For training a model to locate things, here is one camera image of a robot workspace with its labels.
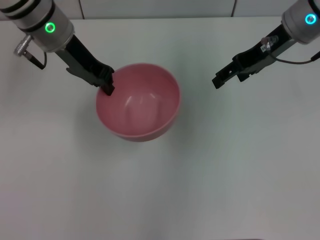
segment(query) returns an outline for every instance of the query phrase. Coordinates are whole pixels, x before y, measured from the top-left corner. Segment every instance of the white table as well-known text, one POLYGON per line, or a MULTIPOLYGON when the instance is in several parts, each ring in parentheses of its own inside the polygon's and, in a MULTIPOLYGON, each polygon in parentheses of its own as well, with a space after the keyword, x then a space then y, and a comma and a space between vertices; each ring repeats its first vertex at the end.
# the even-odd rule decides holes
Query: white table
MULTIPOLYGON (((181 86, 174 127, 133 143, 99 122, 95 87, 55 54, 42 71, 15 57, 23 34, 0 22, 0 238, 319 239, 320 62, 275 63, 219 90, 211 82, 279 24, 74 21, 103 63, 158 64, 181 86)), ((319 40, 297 44, 281 58, 303 61, 318 50, 319 40)))

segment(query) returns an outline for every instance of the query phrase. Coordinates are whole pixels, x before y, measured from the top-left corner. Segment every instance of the cable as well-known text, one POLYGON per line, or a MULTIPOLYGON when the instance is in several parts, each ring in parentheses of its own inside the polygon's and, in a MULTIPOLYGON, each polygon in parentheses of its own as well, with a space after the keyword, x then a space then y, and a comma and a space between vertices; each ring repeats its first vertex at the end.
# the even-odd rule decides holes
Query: cable
POLYGON ((32 64, 36 65, 41 70, 45 69, 47 66, 47 53, 44 52, 44 64, 42 64, 38 59, 36 59, 30 52, 25 51, 23 56, 28 59, 32 64))
POLYGON ((43 64, 43 68, 45 68, 47 66, 47 53, 44 51, 44 64, 43 64))
POLYGON ((85 19, 84 11, 82 10, 82 5, 81 5, 81 0, 78 0, 79 6, 80 6, 80 11, 82 15, 82 19, 85 19))
POLYGON ((295 64, 295 65, 303 65, 303 64, 309 64, 309 63, 312 63, 314 62, 315 60, 309 60, 309 61, 287 61, 287 60, 282 60, 282 59, 279 59, 279 58, 276 58, 275 56, 272 55, 272 53, 270 51, 266 51, 269 56, 274 59, 275 61, 278 61, 278 62, 281 62, 281 63, 285 63, 285 64, 295 64))
POLYGON ((234 0, 231 17, 233 17, 235 15, 237 3, 238 3, 238 0, 234 0))

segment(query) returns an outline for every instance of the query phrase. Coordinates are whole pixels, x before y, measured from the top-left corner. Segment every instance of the white wall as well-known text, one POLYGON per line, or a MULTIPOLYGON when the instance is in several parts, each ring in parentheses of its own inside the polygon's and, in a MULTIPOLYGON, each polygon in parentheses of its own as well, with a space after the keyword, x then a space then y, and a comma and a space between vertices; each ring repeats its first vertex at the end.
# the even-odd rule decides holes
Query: white wall
POLYGON ((234 0, 81 0, 85 18, 230 17, 234 0))
POLYGON ((297 0, 238 0, 235 17, 281 16, 297 0))

